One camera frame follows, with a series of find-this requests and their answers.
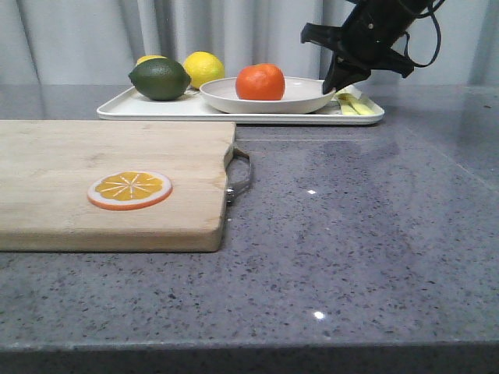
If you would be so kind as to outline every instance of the orange slice decal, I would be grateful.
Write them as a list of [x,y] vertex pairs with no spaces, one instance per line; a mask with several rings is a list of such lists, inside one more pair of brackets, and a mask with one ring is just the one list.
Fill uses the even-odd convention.
[[87,197],[103,209],[132,210],[159,203],[170,193],[172,183],[160,173],[124,171],[96,181],[88,189]]

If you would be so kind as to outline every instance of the lemon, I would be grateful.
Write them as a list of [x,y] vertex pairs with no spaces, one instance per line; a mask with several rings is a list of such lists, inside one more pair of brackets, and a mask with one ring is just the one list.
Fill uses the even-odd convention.
[[139,65],[141,62],[151,60],[152,58],[166,58],[165,56],[160,56],[160,55],[147,55],[147,56],[142,56],[137,60],[137,63],[135,65]]
[[225,77],[224,64],[217,56],[208,52],[198,51],[192,53],[184,61],[184,69],[191,77],[191,86],[199,89],[201,85],[212,80]]
[[158,101],[182,96],[190,84],[189,74],[180,63],[170,58],[152,58],[141,62],[128,77],[137,91]]

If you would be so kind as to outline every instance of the cutting board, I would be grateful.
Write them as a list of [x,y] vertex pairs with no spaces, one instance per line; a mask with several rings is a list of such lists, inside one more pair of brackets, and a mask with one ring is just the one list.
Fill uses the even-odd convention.
[[[234,138],[231,122],[0,121],[0,250],[214,252]],[[166,175],[172,194],[137,210],[88,201],[128,170]]]

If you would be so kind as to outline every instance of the orange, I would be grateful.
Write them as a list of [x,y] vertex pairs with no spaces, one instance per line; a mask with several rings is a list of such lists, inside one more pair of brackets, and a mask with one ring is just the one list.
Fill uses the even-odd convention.
[[172,183],[154,171],[124,171],[108,175],[90,186],[87,197],[91,203],[109,210],[145,208],[166,199]]
[[277,101],[284,91],[284,74],[274,64],[247,66],[235,80],[235,92],[242,100]]

